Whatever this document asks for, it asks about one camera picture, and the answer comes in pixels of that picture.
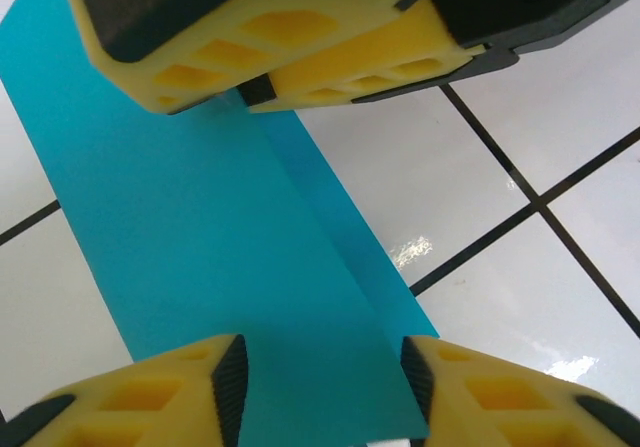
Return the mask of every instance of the white tile floor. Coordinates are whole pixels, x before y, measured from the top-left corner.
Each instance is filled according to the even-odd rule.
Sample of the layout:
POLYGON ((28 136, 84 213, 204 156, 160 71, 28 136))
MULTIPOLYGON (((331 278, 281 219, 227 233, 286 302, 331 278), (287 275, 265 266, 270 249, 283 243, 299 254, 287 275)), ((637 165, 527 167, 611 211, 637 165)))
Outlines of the white tile floor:
MULTIPOLYGON (((11 1, 0 0, 0 19, 11 1)), ((538 193, 640 125, 639 8, 632 1, 556 49, 454 85, 538 193)), ((0 238, 54 200, 3 92, 0 238)), ((527 203, 439 90, 300 117, 409 284, 527 203)), ((551 204, 637 316, 639 145, 551 204)), ((445 339, 593 386, 640 414, 638 336, 540 216, 419 302, 445 339)), ((0 245, 0 332, 7 416, 130 361, 61 212, 0 245), (42 365, 37 384, 21 382, 42 365)))

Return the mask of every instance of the black grout line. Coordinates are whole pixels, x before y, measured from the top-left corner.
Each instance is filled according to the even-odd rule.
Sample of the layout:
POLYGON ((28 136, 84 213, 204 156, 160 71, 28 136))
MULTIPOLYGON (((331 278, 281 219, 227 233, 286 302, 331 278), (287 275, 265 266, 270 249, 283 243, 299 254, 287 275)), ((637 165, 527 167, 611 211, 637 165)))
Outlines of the black grout line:
POLYGON ((411 293, 417 297, 429 287, 433 286, 436 282, 456 270, 467 260, 479 254, 484 249, 493 244, 496 240, 502 238, 505 234, 527 220, 529 217, 535 214, 535 212, 536 210, 531 204, 523 207, 507 220, 505 220, 501 224, 498 224, 496 227, 484 234, 471 245, 469 245, 465 249, 462 249, 456 255, 447 260, 444 264, 432 270, 431 272, 429 272, 429 274, 413 284, 410 289, 411 293))
POLYGON ((57 212, 58 210, 60 210, 60 203, 57 200, 54 200, 53 202, 46 205, 36 213, 31 214, 29 217, 27 217, 23 221, 19 222, 18 224, 14 225, 10 229, 1 233, 0 245, 6 244, 11 239, 13 239, 17 235, 27 230, 29 227, 33 227, 38 222, 46 219, 47 217, 49 217, 54 212, 57 212))
MULTIPOLYGON (((573 185, 575 185, 576 183, 586 178, 589 174, 594 172, 596 169, 602 167, 602 165, 604 165, 606 162, 613 159, 616 155, 620 154, 625 149, 627 149, 628 147, 633 145, 635 142, 637 142, 639 140, 638 137, 640 136, 640 133, 638 133, 639 129, 636 129, 631 134, 624 137, 621 141, 617 142, 616 144, 611 146, 609 149, 605 150, 602 154, 600 154, 595 159, 585 164, 583 167, 581 167, 576 172, 574 172, 569 177, 567 177, 564 181, 552 187, 547 193, 543 194, 543 196, 539 196, 536 193, 536 191, 533 189, 531 184, 529 184, 529 182, 527 182, 527 180, 524 178, 522 173, 516 168, 516 166, 511 161, 511 159, 509 159, 507 154, 500 148, 497 142, 493 139, 491 134, 489 134, 487 129, 482 125, 482 123, 473 114, 473 112, 471 112, 469 107, 467 107, 467 105, 460 98, 460 96, 453 90, 453 88, 449 85, 445 85, 445 86, 441 86, 440 89, 442 90, 444 95, 449 99, 449 101, 454 105, 454 107, 458 110, 460 115, 462 115, 462 117, 467 121, 469 126, 473 129, 476 135, 478 135, 482 143, 489 149, 491 154, 496 158, 496 160, 500 163, 500 165, 509 173, 513 181, 522 190, 522 192, 525 194, 527 199, 529 199, 529 202, 530 202, 529 207, 531 208, 531 213, 539 212, 541 214, 542 218, 545 220, 545 222, 551 228, 551 230, 553 230, 556 236, 560 239, 560 241, 563 243, 565 248, 571 253, 573 258, 578 262, 578 264, 582 267, 582 269, 596 284, 598 289, 600 289, 600 291, 607 298, 607 300, 609 300, 611 305, 616 309, 616 311, 624 319, 624 321, 631 328, 631 330, 633 330, 636 336, 640 338, 640 320, 638 320, 638 317, 633 313, 633 311, 629 308, 629 306, 617 294, 613 286, 609 283, 609 281, 605 278, 605 276, 600 272, 600 270, 598 270, 595 264, 587 256, 587 254, 580 248, 580 246, 573 239, 573 237, 571 237, 569 232, 564 228, 564 226, 560 223, 558 218, 551 212, 551 210, 547 205, 548 201, 557 198, 557 196, 561 195, 563 192, 566 192, 573 185)), ((502 235, 505 235, 511 229, 505 230, 497 238, 500 238, 502 235)), ((445 264, 443 264, 444 266, 449 262, 451 262, 451 265, 449 265, 448 268, 446 269, 448 272, 453 271, 456 267, 460 266, 463 262, 468 260, 468 258, 465 258, 465 256, 460 256, 460 258, 458 259, 458 263, 452 262, 453 259, 455 259, 458 256, 460 256, 460 254, 458 254, 457 256, 454 256, 454 258, 452 258, 450 261, 445 262, 445 264)), ((435 281, 433 281, 433 278, 431 278, 430 276, 431 274, 428 274, 423 279, 419 280, 416 284, 414 284, 414 286, 411 287, 411 291, 413 292, 414 287, 417 285, 420 285, 421 292, 424 292, 429 287, 431 287, 435 283, 435 281)))
POLYGON ((569 175, 566 179, 558 182, 556 185, 547 190, 544 194, 540 196, 542 202, 544 204, 550 204, 562 194, 564 194, 571 187, 576 185, 578 182, 582 182, 585 178, 591 175, 593 172, 598 170, 604 164, 614 159, 616 156, 620 155, 622 152, 627 150, 636 142, 640 141, 640 127, 636 128, 630 134, 625 135, 618 142, 613 144, 611 147, 606 149, 600 155, 597 155, 592 160, 584 164, 574 173, 569 175))

